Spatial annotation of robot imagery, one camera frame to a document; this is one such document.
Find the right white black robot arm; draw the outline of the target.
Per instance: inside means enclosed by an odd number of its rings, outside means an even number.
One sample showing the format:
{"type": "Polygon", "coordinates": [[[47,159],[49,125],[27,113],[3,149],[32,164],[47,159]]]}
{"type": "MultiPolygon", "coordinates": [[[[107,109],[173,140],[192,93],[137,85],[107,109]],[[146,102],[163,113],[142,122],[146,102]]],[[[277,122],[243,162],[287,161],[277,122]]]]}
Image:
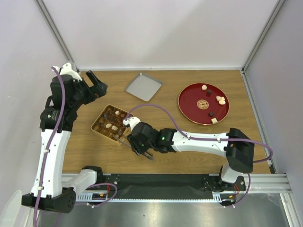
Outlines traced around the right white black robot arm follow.
{"type": "Polygon", "coordinates": [[[149,149],[170,152],[199,152],[223,157],[227,163],[219,172],[218,185],[223,190],[233,187],[239,176],[253,171],[254,145],[242,131],[231,128],[227,133],[199,134],[165,128],[156,130],[147,123],[127,120],[127,140],[136,155],[150,157],[149,149]]]}

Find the brown metal tongs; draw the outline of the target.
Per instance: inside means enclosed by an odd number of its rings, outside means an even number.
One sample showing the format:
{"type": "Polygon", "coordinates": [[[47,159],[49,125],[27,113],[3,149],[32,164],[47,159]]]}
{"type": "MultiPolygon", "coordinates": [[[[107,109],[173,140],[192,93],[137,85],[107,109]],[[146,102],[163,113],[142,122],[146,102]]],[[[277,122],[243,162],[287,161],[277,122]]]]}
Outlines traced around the brown metal tongs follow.
{"type": "MultiPolygon", "coordinates": [[[[126,139],[125,136],[122,136],[122,139],[119,138],[118,135],[114,135],[113,137],[114,137],[117,141],[119,141],[120,143],[122,143],[122,144],[124,144],[124,145],[126,145],[126,146],[128,146],[128,147],[130,147],[130,148],[132,148],[131,144],[125,140],[125,139],[126,139]]],[[[149,160],[154,160],[153,154],[151,154],[151,153],[149,153],[149,152],[147,152],[147,151],[146,151],[145,153],[143,153],[142,156],[146,157],[146,158],[149,159],[149,160]]]]}

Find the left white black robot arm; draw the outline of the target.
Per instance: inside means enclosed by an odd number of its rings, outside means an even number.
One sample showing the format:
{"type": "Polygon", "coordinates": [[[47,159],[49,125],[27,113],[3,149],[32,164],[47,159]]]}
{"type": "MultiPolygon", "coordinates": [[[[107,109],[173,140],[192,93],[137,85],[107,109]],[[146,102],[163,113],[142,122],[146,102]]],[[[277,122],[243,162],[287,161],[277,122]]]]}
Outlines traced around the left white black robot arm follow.
{"type": "Polygon", "coordinates": [[[86,75],[92,82],[89,87],[83,78],[62,73],[52,79],[51,96],[40,115],[41,153],[36,180],[31,192],[22,196],[21,204],[34,210],[69,213],[77,195],[90,186],[100,189],[105,181],[101,167],[85,166],[79,174],[62,183],[62,168],[68,140],[77,110],[103,97],[107,85],[92,71],[86,75]]]}

